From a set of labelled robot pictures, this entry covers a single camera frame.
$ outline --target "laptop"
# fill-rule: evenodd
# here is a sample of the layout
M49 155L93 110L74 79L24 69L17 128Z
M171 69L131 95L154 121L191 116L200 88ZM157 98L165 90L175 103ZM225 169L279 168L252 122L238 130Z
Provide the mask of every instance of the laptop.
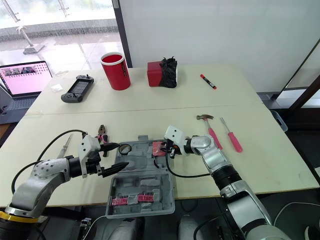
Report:
M51 78L46 61L0 66L0 124L19 122Z

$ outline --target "red marker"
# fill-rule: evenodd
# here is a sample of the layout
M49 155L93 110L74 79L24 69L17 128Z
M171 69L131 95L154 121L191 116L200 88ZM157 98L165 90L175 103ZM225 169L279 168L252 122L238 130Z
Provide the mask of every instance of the red marker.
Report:
M209 84L213 89L217 89L217 87L212 82L210 82L203 74L200 74L200 77L203 78L203 80L205 80L206 83Z

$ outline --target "hammer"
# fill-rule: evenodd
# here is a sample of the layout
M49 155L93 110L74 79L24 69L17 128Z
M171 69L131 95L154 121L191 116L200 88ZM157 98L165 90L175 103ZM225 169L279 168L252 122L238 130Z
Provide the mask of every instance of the hammer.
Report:
M205 121L206 125L208 126L208 132L209 132L210 136L213 137L214 143L216 144L216 146L219 149L222 149L222 146L218 140L218 137L217 137L215 131L211 128L210 124L208 123L208 119L214 119L214 117L211 115L208 115L208 114L202 114L202 115L197 115L196 119L197 120L203 119Z

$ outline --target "game controller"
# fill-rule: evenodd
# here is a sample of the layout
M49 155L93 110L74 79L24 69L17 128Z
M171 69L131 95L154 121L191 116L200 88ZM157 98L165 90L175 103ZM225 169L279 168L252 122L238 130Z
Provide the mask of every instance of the game controller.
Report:
M76 81L72 87L61 95L61 100L65 103L80 103L90 86L94 83L94 78L87 75L76 76Z

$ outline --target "red paper cup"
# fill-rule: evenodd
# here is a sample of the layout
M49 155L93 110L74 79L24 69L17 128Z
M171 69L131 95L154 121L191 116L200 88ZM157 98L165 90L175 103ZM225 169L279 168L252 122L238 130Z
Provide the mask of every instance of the red paper cup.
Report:
M130 86L130 77L123 53L109 52L101 57L101 64L114 90L125 90Z

